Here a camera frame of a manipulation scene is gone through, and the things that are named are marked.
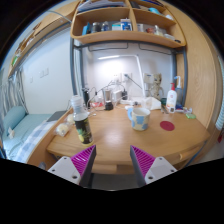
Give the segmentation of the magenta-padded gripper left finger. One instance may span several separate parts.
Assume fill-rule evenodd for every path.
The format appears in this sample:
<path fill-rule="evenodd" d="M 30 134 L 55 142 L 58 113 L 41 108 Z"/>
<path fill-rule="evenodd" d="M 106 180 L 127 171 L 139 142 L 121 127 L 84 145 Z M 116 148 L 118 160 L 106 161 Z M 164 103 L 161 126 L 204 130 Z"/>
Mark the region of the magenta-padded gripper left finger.
<path fill-rule="evenodd" d="M 76 185 L 87 187 L 96 157 L 96 146 L 92 145 L 72 157 L 61 157 L 49 172 Z"/>

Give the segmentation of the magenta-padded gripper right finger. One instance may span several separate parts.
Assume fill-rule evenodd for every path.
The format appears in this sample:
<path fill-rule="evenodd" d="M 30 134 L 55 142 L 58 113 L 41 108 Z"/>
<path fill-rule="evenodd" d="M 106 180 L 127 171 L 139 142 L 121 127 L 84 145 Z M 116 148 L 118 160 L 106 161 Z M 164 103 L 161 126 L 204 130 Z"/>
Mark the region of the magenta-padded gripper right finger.
<path fill-rule="evenodd" d="M 130 146 L 130 157 L 139 187 L 176 172 L 164 157 L 154 157 L 133 145 Z"/>

